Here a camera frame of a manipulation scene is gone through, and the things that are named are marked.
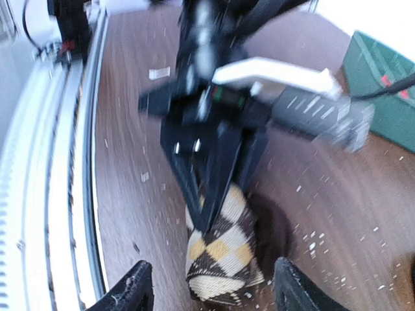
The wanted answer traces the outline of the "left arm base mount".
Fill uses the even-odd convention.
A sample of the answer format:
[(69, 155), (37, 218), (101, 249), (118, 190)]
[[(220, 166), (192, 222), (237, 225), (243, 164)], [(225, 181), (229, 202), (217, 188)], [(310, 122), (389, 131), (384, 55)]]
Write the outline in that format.
[(52, 58), (56, 62), (88, 60), (92, 30), (85, 9), (86, 1), (48, 1), (48, 14), (56, 18), (61, 41), (50, 41), (44, 46), (32, 42), (36, 59)]

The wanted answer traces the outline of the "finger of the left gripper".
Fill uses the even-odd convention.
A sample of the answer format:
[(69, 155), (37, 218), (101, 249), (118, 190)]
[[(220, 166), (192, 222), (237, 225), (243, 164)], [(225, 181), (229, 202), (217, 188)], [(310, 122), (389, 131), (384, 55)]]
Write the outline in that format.
[(238, 128), (221, 124), (207, 144), (208, 154), (203, 173), (204, 221), (201, 231), (207, 233), (219, 215), (231, 184), (247, 188), (268, 143), (267, 129)]
[(163, 124), (160, 144), (194, 226), (207, 233), (220, 208), (219, 135), (203, 126)]

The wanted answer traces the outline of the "brown argyle sock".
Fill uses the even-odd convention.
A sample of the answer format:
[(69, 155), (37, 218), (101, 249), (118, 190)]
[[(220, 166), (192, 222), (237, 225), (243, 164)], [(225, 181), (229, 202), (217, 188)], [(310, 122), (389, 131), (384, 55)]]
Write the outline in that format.
[(274, 276), (278, 258), (291, 252), (291, 224), (284, 210), (232, 185), (207, 233), (185, 216), (188, 243), (185, 280), (192, 299), (241, 306), (243, 294)]

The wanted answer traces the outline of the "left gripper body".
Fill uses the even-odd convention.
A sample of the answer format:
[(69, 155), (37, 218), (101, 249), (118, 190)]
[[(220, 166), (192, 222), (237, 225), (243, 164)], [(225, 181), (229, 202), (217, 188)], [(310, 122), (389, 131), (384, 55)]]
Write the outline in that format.
[(211, 81), (191, 87), (181, 78), (141, 95), (138, 110), (165, 124), (211, 128), (274, 126), (272, 105), (286, 87), (331, 100), (342, 88), (328, 70), (317, 71), (270, 58), (248, 58), (218, 68)]

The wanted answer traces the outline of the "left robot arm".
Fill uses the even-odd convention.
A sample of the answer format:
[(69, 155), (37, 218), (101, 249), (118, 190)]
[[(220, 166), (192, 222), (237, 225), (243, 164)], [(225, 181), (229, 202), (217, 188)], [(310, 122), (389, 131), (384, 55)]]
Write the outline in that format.
[(207, 233), (232, 186), (250, 183), (267, 130), (348, 142), (350, 99), (327, 71), (250, 57), (245, 42), (300, 1), (184, 1), (173, 80), (140, 96), (194, 227)]

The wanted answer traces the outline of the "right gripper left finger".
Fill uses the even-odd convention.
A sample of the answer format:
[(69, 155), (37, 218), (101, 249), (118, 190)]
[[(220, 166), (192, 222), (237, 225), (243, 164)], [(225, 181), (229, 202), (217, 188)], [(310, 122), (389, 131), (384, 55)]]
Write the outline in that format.
[(118, 283), (87, 311), (152, 311), (152, 265), (139, 260)]

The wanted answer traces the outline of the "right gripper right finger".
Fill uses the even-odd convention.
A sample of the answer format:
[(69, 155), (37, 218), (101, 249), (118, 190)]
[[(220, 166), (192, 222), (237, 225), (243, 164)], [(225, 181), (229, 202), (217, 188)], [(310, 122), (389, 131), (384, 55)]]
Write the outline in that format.
[(348, 310), (285, 257), (278, 258), (275, 263), (274, 294), (276, 310)]

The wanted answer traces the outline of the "green compartment tray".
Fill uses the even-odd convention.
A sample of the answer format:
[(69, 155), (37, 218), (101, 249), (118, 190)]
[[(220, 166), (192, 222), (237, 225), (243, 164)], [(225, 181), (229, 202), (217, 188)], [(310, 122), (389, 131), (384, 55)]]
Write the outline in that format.
[[(414, 62), (369, 35), (355, 31), (343, 61), (352, 96), (375, 93), (414, 73)], [(414, 87), (370, 101), (371, 131), (414, 151)]]

